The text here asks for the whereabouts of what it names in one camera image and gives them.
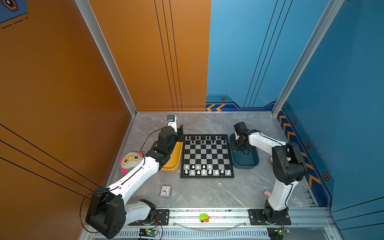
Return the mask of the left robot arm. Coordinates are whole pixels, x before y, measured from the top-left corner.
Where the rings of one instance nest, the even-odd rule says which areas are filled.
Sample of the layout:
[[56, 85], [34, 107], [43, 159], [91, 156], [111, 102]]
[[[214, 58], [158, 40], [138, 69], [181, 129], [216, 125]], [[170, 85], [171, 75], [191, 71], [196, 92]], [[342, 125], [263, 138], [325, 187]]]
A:
[[95, 233], [112, 239], [125, 225], [137, 221], [151, 224], [155, 220], [156, 206], [150, 201], [127, 202], [147, 179], [168, 163], [176, 144], [184, 139], [182, 126], [168, 124], [159, 132], [158, 140], [130, 173], [107, 188], [98, 187], [91, 194], [85, 222], [94, 228]]

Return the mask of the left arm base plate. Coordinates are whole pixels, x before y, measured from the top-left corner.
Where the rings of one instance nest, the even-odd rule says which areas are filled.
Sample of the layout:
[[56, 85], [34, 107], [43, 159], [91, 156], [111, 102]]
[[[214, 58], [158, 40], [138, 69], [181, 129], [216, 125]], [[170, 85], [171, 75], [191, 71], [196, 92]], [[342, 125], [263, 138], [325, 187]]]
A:
[[147, 221], [136, 221], [130, 226], [155, 226], [160, 223], [162, 226], [167, 226], [170, 220], [170, 210], [168, 209], [156, 209], [154, 220], [149, 223]]

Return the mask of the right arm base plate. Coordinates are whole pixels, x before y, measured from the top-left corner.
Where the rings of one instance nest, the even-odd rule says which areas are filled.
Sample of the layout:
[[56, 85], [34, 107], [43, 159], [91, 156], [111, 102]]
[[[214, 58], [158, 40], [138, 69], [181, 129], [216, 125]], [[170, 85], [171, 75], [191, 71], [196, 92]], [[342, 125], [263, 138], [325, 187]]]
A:
[[285, 225], [292, 224], [289, 216], [289, 208], [281, 211], [274, 211], [270, 208], [266, 209], [249, 209], [249, 217], [252, 226], [256, 225]]

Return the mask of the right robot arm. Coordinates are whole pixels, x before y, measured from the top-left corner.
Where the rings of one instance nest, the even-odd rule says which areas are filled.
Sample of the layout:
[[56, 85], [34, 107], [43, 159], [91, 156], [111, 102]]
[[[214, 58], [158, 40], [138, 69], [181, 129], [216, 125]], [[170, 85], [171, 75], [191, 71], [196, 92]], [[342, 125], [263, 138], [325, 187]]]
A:
[[296, 185], [307, 174], [307, 166], [300, 147], [295, 142], [282, 142], [260, 131], [249, 130], [244, 122], [234, 125], [230, 136], [233, 166], [253, 169], [259, 164], [258, 149], [272, 157], [276, 182], [272, 192], [265, 191], [267, 200], [263, 210], [249, 210], [252, 225], [290, 225], [288, 200]]

